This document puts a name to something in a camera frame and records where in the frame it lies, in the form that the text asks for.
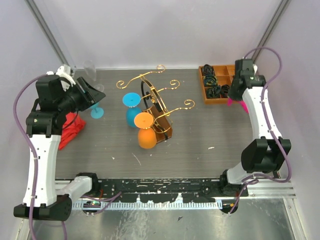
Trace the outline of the light blue wine glass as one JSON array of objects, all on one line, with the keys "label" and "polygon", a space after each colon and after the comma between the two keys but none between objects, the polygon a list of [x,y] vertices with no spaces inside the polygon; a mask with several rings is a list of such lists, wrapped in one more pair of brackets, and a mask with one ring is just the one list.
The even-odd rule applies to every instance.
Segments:
[{"label": "light blue wine glass", "polygon": [[99,106],[99,103],[93,104],[90,108],[90,115],[93,119],[100,119],[104,115],[104,110]]}]

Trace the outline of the pink wine glass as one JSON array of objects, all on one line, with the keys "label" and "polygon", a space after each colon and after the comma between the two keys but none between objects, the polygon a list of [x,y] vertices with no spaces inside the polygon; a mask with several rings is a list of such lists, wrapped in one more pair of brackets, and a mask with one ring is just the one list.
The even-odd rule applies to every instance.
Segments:
[{"label": "pink wine glass", "polygon": [[234,104],[234,103],[238,103],[238,104],[240,104],[241,105],[241,107],[243,108],[243,110],[248,114],[249,113],[249,111],[248,111],[248,108],[247,108],[247,105],[246,105],[246,103],[244,102],[244,101],[235,101],[235,100],[232,100],[231,98],[228,98],[227,99],[227,105],[228,106],[231,106],[232,104]]}]

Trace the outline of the wooden compartment tray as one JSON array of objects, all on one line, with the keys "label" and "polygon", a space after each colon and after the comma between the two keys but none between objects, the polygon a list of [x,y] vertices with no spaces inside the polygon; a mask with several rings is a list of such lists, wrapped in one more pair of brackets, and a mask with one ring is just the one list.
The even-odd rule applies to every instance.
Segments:
[{"label": "wooden compartment tray", "polygon": [[235,65],[209,65],[198,67],[203,102],[206,105],[230,104],[228,92],[235,76]]}]

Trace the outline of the clear wine glass front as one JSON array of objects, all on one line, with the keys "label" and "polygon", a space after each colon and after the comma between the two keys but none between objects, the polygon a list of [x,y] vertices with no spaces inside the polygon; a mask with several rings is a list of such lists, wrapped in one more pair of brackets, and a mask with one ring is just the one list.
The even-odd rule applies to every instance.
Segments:
[{"label": "clear wine glass front", "polygon": [[94,63],[91,60],[86,60],[83,63],[83,68],[88,77],[95,82],[97,80],[97,71]]}]

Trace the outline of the red cloth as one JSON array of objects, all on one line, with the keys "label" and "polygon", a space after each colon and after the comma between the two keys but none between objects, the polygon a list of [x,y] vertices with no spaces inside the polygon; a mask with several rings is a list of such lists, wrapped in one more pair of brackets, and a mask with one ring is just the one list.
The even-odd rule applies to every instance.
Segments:
[{"label": "red cloth", "polygon": [[72,141],[80,131],[84,129],[86,122],[79,116],[78,113],[68,113],[66,122],[63,124],[62,135],[58,146],[62,150],[67,144]]}]

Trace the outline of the orange wine glass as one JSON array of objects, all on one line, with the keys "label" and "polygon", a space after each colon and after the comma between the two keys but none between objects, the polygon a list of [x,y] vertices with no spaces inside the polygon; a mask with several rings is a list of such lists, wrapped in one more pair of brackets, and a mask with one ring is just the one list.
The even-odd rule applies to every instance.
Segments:
[{"label": "orange wine glass", "polygon": [[152,149],[157,144],[156,133],[152,126],[154,117],[148,112],[141,112],[134,118],[138,131],[138,144],[143,149]]}]

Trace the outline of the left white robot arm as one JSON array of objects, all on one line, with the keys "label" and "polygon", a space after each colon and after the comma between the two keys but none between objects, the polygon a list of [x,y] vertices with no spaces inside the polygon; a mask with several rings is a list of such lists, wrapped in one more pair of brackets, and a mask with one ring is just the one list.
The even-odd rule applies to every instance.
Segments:
[{"label": "left white robot arm", "polygon": [[81,172],[61,190],[55,188],[56,161],[67,114],[79,113],[97,104],[105,94],[83,77],[55,73],[31,80],[37,99],[26,118],[26,129],[13,109],[14,119],[29,148],[29,173],[25,196],[13,209],[16,218],[41,221],[66,221],[73,202],[83,195],[95,198],[100,193],[96,173]]}]

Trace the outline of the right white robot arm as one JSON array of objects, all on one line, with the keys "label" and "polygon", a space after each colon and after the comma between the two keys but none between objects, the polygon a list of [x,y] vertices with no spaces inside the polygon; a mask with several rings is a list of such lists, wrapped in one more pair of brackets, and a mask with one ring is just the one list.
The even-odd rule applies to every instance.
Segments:
[{"label": "right white robot arm", "polygon": [[278,171],[291,150],[291,141],[284,139],[273,119],[268,100],[267,81],[257,74],[252,59],[235,61],[235,75],[228,98],[244,102],[252,128],[252,142],[242,151],[240,163],[226,169],[219,178],[219,191],[231,197],[245,183],[257,178],[270,178]]}]

